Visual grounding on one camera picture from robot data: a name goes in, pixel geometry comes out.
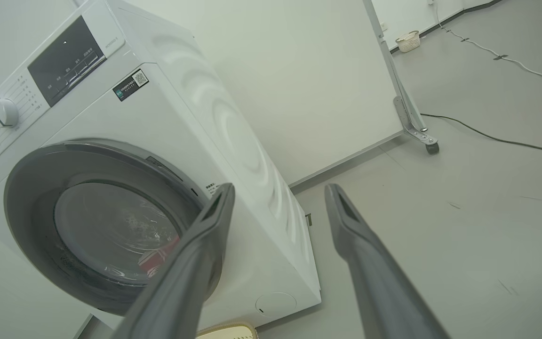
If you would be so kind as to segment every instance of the laundry basket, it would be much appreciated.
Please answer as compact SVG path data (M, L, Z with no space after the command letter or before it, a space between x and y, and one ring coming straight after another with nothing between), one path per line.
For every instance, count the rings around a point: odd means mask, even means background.
M407 53L412 49L419 47L420 32L413 31L409 32L408 34L403 34L398 39L396 39L396 43L399 45L399 49L401 52Z

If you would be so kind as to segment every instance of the white washing machine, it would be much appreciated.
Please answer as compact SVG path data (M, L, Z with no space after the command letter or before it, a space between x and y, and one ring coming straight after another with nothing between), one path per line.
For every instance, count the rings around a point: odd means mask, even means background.
M0 86L0 240L116 326L215 188L235 208L199 328L321 302L303 209L187 30L81 6Z

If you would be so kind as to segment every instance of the round door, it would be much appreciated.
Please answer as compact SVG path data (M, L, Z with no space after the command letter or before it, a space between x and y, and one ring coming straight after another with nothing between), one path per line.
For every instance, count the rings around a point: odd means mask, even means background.
M10 173L4 206L26 257L64 291L124 315L207 198L170 163L128 144L40 148ZM209 283L215 289L220 270Z

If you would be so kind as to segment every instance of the black wheel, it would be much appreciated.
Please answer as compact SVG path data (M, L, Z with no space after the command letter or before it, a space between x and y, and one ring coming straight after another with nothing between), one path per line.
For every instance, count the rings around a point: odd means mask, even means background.
M436 144L426 145L426 151L428 151L429 154L436 154L439 150L438 142Z

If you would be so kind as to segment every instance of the qr code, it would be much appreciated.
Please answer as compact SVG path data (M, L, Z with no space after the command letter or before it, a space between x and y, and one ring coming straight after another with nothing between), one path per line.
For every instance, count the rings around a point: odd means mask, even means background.
M131 77L133 77L133 80L135 80L135 83L137 84L138 87L145 85L149 81L141 69L137 71L135 74L133 74Z

